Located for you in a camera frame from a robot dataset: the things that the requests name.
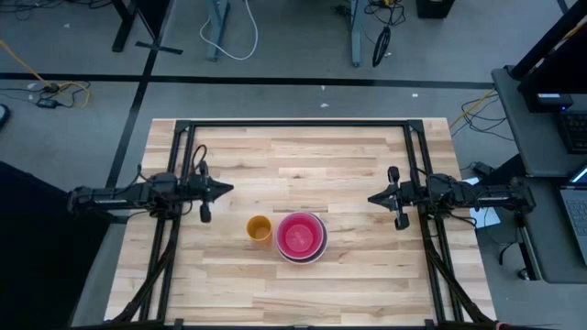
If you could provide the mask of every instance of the stacked bowls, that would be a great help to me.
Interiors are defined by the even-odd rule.
[[[318,260],[327,249],[327,228],[314,214],[287,215],[277,228],[277,248],[284,259],[296,264]]]

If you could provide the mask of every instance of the white paper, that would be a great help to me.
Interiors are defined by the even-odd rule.
[[[475,184],[475,183],[479,182],[479,179],[470,178],[470,179],[465,179],[464,181],[467,183],[470,183],[470,184]],[[475,211],[474,208],[471,208],[469,210],[469,213],[471,213],[471,217],[473,217],[475,220],[477,220],[477,228],[498,225],[500,223],[499,216],[497,216],[495,209],[492,207],[481,208],[481,209],[479,209],[479,212]]]

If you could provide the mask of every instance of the pink bowl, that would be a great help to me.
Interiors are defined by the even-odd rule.
[[[318,219],[311,214],[297,212],[287,215],[277,228],[277,248],[288,258],[312,257],[324,241],[324,232]]]

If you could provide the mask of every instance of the wooden table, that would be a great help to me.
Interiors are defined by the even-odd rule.
[[[446,119],[424,124],[434,172],[459,178]],[[166,170],[174,125],[153,121],[142,161],[146,175]],[[166,323],[422,325],[434,318],[417,212],[405,209],[411,225],[396,231],[394,214],[367,203],[387,186],[389,166],[399,167],[401,181],[409,180],[402,129],[199,127],[195,143],[208,146],[212,176],[235,189],[211,206],[210,224],[200,222],[197,206],[183,217]],[[248,239],[245,225],[253,215],[267,215],[277,227],[298,210],[326,223],[328,248],[318,262],[293,265]],[[120,313],[145,279],[154,228],[147,215],[129,221],[106,318]],[[446,228],[458,280],[494,318],[473,228],[454,219],[446,220]],[[451,317],[446,290],[443,299]]]

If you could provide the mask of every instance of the white cable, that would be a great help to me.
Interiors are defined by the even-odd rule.
[[[206,20],[205,23],[200,28],[200,38],[202,38],[203,41],[218,48],[218,50],[225,53],[229,58],[231,58],[233,60],[237,60],[237,61],[244,61],[244,60],[248,59],[249,57],[251,57],[255,53],[255,50],[257,49],[257,43],[259,42],[259,31],[257,30],[257,23],[255,23],[255,18],[253,17],[252,13],[250,12],[249,0],[245,0],[245,6],[247,7],[247,11],[249,12],[250,21],[253,23],[253,26],[255,27],[255,44],[253,45],[253,49],[250,51],[249,55],[247,55],[244,58],[238,58],[238,57],[235,57],[235,56],[228,54],[228,52],[226,50],[222,49],[222,47],[218,46],[214,42],[212,42],[204,37],[204,34],[202,34],[202,31],[204,31],[204,28],[208,25],[208,23],[210,23],[210,16],[208,17],[208,20]]]

